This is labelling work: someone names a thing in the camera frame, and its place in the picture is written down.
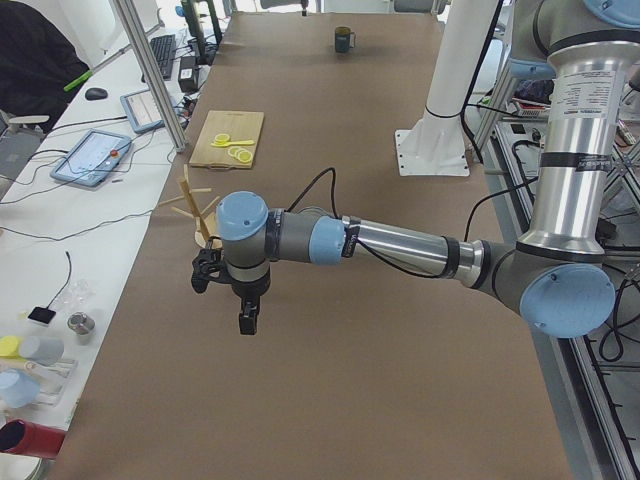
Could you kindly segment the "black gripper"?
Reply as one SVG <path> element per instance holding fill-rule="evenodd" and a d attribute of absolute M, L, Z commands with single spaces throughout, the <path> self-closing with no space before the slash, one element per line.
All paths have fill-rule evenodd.
<path fill-rule="evenodd" d="M 222 248 L 203 248 L 192 261 L 191 286 L 204 293 L 210 283 L 230 284 L 231 276 L 223 258 Z M 241 298 L 238 315 L 241 335 L 255 335 L 258 328 L 259 298 Z"/>

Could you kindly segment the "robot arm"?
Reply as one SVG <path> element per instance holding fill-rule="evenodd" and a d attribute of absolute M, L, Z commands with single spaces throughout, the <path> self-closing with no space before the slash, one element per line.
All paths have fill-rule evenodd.
<path fill-rule="evenodd" d="M 555 76 L 534 211 L 514 245 L 458 241 L 318 209 L 269 209 L 251 192 L 227 195 L 218 233 L 193 261 L 192 287 L 228 284 L 239 327 L 254 334 L 278 260 L 335 265 L 364 250 L 407 274 L 455 279 L 530 326 L 573 338 L 602 325 L 620 289 L 602 270 L 595 238 L 626 74 L 639 58 L 635 1 L 520 1 L 512 63 L 547 63 Z"/>

